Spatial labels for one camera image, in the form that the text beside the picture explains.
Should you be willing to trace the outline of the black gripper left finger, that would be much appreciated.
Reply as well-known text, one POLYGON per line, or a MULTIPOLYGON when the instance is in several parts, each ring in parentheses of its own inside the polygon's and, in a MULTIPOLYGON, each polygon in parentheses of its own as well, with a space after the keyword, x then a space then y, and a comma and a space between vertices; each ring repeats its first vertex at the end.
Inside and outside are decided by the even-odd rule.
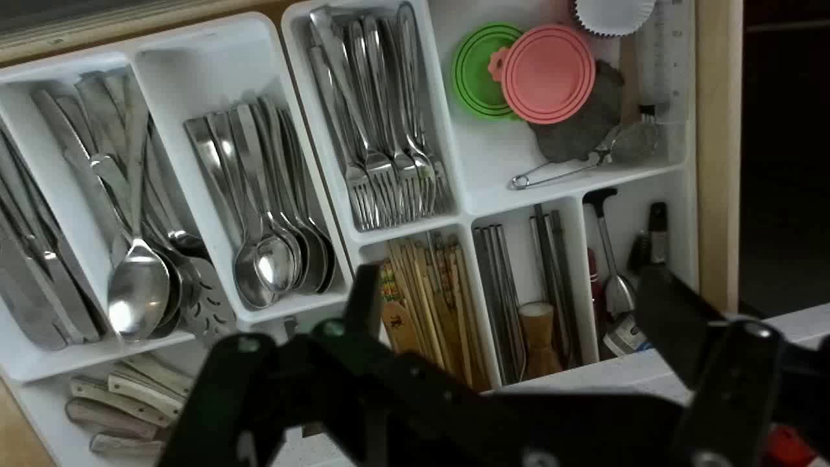
POLYGON ((277 344, 262 331, 213 344, 159 467, 267 467, 288 431, 321 426, 357 467, 484 467, 449 421, 467 389, 371 334, 382 268, 356 272, 344 315, 277 344))

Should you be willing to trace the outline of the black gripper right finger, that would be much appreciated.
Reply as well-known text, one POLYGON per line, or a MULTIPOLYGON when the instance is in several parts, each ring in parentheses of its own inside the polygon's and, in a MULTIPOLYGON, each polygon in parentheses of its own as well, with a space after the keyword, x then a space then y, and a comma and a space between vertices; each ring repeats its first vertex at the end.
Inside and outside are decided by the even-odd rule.
POLYGON ((759 320, 727 320, 668 268, 640 269, 636 321, 693 392, 675 433, 686 464, 756 467, 773 426, 830 457, 830 354, 759 320))

